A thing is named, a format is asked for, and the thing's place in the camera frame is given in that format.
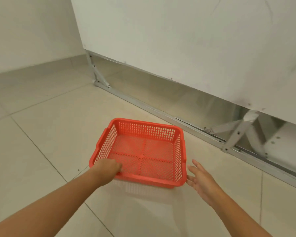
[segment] person's left arm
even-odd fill
[[[83,202],[109,183],[122,165],[100,159],[83,175],[49,193],[0,222],[0,237],[53,237]]]

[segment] metal frame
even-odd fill
[[[91,56],[100,56],[94,52],[87,51],[87,58],[90,59],[88,60],[89,65],[92,65],[92,70],[95,76],[95,82],[94,85],[102,88],[103,90],[106,90],[110,92],[113,95],[116,95],[124,100],[126,100],[129,103],[134,104],[135,106],[173,124],[176,125],[183,130],[187,131],[188,133],[224,150],[224,152],[229,153],[238,159],[241,159],[254,167],[296,187],[296,172],[291,171],[283,166],[280,166],[276,163],[273,163],[269,161],[267,158],[264,157],[264,155],[257,155],[255,153],[252,153],[250,151],[247,151],[241,147],[236,146],[235,144],[237,141],[246,134],[248,136],[248,139],[250,141],[250,144],[252,145],[253,148],[259,149],[260,152],[263,152],[263,139],[260,138],[259,128],[256,126],[255,121],[259,116],[259,112],[257,111],[252,111],[249,110],[248,113],[244,116],[242,120],[239,121],[234,121],[227,123],[225,125],[217,126],[217,127],[212,127],[209,129],[206,128],[199,128],[195,127],[190,123],[187,123],[185,121],[182,121],[178,118],[175,118],[161,110],[158,110],[150,105],[147,105],[146,103],[143,103],[142,101],[139,101],[135,98],[132,98],[130,96],[127,96],[118,90],[111,88],[110,85],[107,83],[105,78],[99,73],[97,68],[95,67],[95,64],[92,62]],[[225,141],[223,139],[220,139],[219,137],[215,136],[215,133],[223,132],[223,131],[231,131],[234,130],[231,137]]]

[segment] basket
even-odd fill
[[[116,118],[103,131],[89,166],[102,158],[122,163],[115,178],[173,188],[186,181],[186,153],[181,128]]]

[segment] white panel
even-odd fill
[[[271,161],[296,171],[296,125],[285,123],[264,149]]]
[[[85,49],[296,123],[296,0],[72,0]]]
[[[0,0],[0,72],[83,53],[70,0]]]

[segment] hand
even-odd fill
[[[195,167],[187,165],[187,168],[195,175],[195,177],[187,175],[186,183],[193,187],[201,198],[213,207],[213,198],[217,193],[222,191],[222,189],[200,163],[194,159],[192,160],[192,163]]]
[[[103,186],[110,183],[121,169],[122,164],[117,163],[114,159],[99,159],[90,171],[94,173],[99,185]]]

